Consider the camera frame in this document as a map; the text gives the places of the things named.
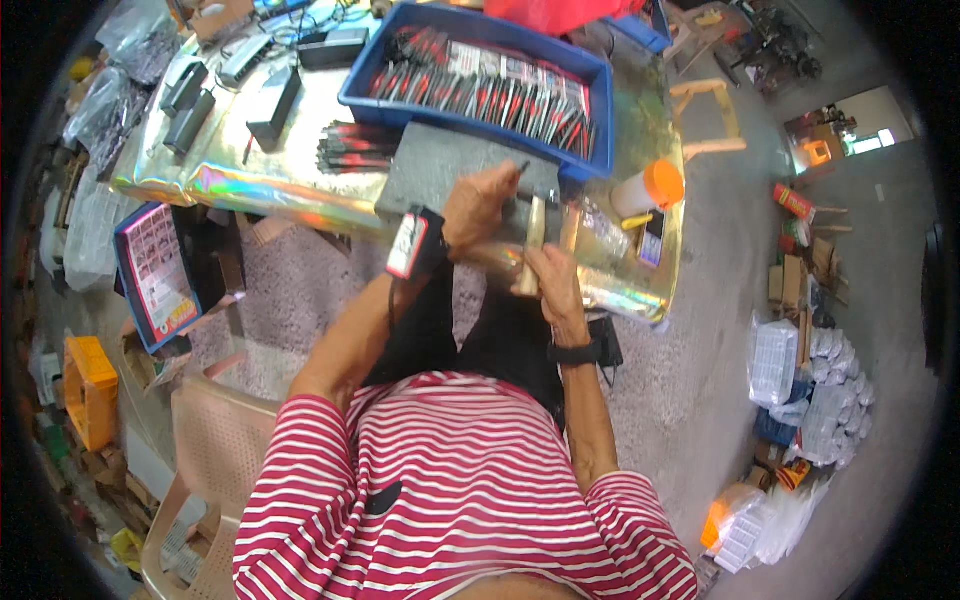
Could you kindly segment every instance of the yellow crate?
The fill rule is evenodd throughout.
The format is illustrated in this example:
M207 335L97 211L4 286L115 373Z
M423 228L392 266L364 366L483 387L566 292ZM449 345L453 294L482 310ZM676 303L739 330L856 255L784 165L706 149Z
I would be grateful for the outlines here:
M64 340L63 395L86 449L109 444L116 430L117 371L97 338Z

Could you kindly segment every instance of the wrist tag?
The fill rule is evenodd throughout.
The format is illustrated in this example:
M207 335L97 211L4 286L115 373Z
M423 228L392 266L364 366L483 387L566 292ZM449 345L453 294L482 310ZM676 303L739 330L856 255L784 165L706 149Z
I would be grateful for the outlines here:
M449 251L443 228L443 217L425 206L413 206L396 232L387 257L387 273L409 279L436 269Z

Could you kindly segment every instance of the plastic jar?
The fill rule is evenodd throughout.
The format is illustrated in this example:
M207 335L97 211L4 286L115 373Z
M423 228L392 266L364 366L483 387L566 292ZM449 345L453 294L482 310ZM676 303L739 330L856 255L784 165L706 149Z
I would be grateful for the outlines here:
M655 209L666 211L684 199L685 191L680 171L661 159L618 185L611 193L611 204L621 219L629 219Z

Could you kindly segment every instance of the black wristband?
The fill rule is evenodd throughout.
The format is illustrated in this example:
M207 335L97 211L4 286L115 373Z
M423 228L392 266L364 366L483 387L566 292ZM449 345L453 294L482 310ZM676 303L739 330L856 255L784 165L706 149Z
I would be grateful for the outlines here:
M601 350L600 340L591 340L588 345L577 348L557 348L551 342L546 347L546 357L561 365L588 365L600 360Z

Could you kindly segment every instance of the red and white striped shirt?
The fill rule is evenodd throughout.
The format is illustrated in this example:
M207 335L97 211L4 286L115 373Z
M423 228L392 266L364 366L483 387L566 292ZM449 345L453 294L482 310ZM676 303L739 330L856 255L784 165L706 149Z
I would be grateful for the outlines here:
M556 424L519 388L430 372L360 390L346 419L316 396L280 408L237 536L240 598L439 599L504 573L590 598L697 593L650 481L610 473L584 497Z

